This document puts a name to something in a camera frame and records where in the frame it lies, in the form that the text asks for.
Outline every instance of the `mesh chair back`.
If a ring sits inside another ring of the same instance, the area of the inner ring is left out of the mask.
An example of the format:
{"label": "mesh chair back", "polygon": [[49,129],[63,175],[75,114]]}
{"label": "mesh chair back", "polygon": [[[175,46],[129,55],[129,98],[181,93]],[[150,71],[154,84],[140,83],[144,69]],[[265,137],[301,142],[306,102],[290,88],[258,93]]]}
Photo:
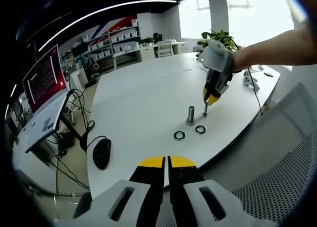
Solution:
{"label": "mesh chair back", "polygon": [[204,173],[255,218],[281,221],[317,170],[317,105],[298,84]]}

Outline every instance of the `window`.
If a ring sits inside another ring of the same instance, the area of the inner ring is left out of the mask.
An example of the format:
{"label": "window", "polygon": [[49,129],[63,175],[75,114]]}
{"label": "window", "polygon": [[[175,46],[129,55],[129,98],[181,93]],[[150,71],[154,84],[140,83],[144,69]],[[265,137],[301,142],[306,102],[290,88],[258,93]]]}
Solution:
{"label": "window", "polygon": [[183,0],[178,8],[182,38],[200,39],[211,30],[209,0]]}
{"label": "window", "polygon": [[294,29],[286,0],[227,0],[227,4],[229,33],[243,47]]}

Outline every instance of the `green plant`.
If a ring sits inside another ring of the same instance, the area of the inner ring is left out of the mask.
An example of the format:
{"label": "green plant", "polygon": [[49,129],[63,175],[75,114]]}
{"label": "green plant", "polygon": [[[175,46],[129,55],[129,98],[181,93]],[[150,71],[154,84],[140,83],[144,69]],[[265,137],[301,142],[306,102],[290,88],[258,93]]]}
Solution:
{"label": "green plant", "polygon": [[233,42],[233,37],[229,35],[228,32],[220,30],[220,32],[215,32],[211,30],[210,32],[203,32],[202,33],[203,40],[197,42],[198,45],[202,46],[203,49],[208,46],[208,40],[213,39],[221,42],[227,50],[233,52],[237,50],[235,43]]}
{"label": "green plant", "polygon": [[145,39],[143,39],[143,43],[144,44],[150,44],[150,43],[154,43],[154,38],[153,37],[146,37]]}

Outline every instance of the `ceiling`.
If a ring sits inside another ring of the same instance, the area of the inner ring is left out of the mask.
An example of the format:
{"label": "ceiling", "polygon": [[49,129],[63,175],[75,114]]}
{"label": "ceiling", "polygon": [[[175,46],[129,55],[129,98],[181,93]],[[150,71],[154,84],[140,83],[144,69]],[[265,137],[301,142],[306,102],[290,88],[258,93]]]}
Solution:
{"label": "ceiling", "polygon": [[[35,48],[38,51],[40,46],[65,26],[96,10],[131,1],[136,0],[8,0],[9,4],[16,7],[9,15],[12,21],[10,37],[15,46],[15,54],[19,54],[19,59],[12,59],[15,61],[14,73],[19,74],[14,77],[21,80],[35,63],[35,57],[39,58],[46,51],[34,54]],[[143,12],[162,13],[175,5],[163,2],[140,3],[106,10],[71,26],[58,35],[52,44],[63,44],[101,22]]]}

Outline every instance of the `ceiling light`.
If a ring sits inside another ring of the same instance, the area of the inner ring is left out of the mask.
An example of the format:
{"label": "ceiling light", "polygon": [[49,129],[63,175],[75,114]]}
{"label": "ceiling light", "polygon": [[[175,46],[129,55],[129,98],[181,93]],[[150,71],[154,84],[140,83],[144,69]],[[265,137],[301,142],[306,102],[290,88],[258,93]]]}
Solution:
{"label": "ceiling light", "polygon": [[14,88],[13,88],[13,90],[12,90],[12,92],[11,92],[11,96],[10,96],[10,97],[12,97],[15,88],[16,88],[16,85],[14,86]]}
{"label": "ceiling light", "polygon": [[6,118],[6,114],[8,113],[8,109],[9,109],[9,104],[6,106],[6,110],[5,110],[5,115],[4,115],[4,119]]}
{"label": "ceiling light", "polygon": [[176,3],[177,1],[175,0],[138,0],[138,1],[131,1],[131,2],[126,2],[126,3],[121,3],[118,5],[112,5],[112,6],[108,6],[106,8],[97,10],[95,12],[92,12],[88,15],[85,15],[84,17],[79,18],[78,20],[75,20],[73,23],[70,23],[69,25],[67,25],[65,28],[61,29],[60,31],[58,31],[55,35],[53,35],[49,40],[46,41],[45,44],[43,44],[42,47],[40,47],[39,51],[41,51],[50,41],[52,41],[57,35],[59,35],[60,33],[62,33],[63,31],[67,30],[69,27],[71,27],[72,25],[76,24],[77,22],[86,19],[87,17],[97,14],[99,12],[105,11],[105,10],[109,10],[115,7],[119,7],[119,6],[123,6],[123,5],[130,5],[130,4],[137,4],[137,3],[146,3],[146,2],[170,2],[170,3]]}

